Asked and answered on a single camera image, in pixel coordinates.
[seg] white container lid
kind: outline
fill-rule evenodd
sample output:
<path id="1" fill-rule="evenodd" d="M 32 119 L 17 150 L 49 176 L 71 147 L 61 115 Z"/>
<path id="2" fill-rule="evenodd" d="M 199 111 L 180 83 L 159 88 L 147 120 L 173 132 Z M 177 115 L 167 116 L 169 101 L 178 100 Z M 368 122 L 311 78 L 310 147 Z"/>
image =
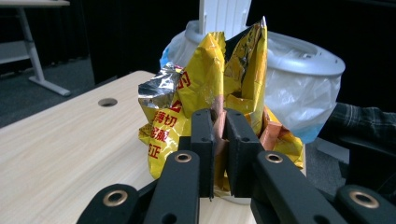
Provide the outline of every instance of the white container lid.
<path id="1" fill-rule="evenodd" d="M 344 61 L 326 49 L 287 35 L 268 32 L 269 68 L 310 76 L 341 76 Z"/>

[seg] table surface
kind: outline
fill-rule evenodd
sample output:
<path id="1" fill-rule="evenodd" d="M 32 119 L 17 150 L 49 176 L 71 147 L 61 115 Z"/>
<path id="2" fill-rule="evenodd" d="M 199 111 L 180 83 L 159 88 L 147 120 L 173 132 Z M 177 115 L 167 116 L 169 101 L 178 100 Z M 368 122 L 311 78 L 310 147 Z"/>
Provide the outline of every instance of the table surface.
<path id="1" fill-rule="evenodd" d="M 0 0 L 0 7 L 66 7 L 68 1 L 62 0 Z"/>
<path id="2" fill-rule="evenodd" d="M 134 72 L 0 129 L 0 223 L 76 223 L 99 190 L 150 183 L 137 86 L 152 76 Z M 118 103 L 99 106 L 106 98 Z M 255 223 L 249 205 L 200 204 L 201 223 Z"/>

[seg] gray carpet floor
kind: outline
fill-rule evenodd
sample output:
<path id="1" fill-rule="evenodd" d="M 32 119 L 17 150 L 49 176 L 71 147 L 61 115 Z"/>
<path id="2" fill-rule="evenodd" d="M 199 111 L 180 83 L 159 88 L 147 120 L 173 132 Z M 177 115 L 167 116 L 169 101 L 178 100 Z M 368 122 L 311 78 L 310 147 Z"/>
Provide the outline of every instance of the gray carpet floor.
<path id="1" fill-rule="evenodd" d="M 0 128 L 95 88 L 90 58 L 44 67 L 43 71 L 46 80 L 70 90 L 71 95 L 61 96 L 30 81 L 28 77 L 34 75 L 33 69 L 1 75 Z M 317 189 L 334 195 L 345 179 L 338 167 L 340 159 L 329 153 L 335 150 L 321 143 L 318 139 L 306 145 L 307 178 Z"/>

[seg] table leg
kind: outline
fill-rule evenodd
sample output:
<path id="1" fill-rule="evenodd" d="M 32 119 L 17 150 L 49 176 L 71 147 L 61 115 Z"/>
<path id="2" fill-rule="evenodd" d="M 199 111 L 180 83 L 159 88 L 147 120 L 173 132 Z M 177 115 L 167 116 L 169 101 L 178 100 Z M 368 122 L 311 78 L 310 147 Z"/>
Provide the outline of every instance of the table leg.
<path id="1" fill-rule="evenodd" d="M 41 68 L 41 63 L 37 54 L 37 49 L 35 48 L 35 41 L 33 40 L 32 33 L 30 32 L 29 23 L 27 21 L 26 14 L 24 12 L 23 7 L 18 7 L 17 10 L 20 16 L 21 28 L 23 30 L 26 48 L 29 53 L 29 57 L 30 57 L 30 61 L 32 62 L 33 69 L 35 70 L 35 76 L 29 77 L 29 80 L 51 91 L 55 91 L 61 94 L 62 96 L 70 95 L 70 91 L 60 86 L 57 86 L 51 82 L 48 82 L 44 78 L 43 70 Z"/>

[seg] plaid fabric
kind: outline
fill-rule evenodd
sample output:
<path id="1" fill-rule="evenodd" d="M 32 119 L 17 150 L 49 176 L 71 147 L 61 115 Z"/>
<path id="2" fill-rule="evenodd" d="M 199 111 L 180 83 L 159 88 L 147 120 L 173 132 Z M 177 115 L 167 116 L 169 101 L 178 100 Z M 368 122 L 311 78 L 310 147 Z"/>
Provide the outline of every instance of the plaid fabric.
<path id="1" fill-rule="evenodd" d="M 377 107 L 337 103 L 326 124 L 396 149 L 396 113 L 383 112 Z"/>

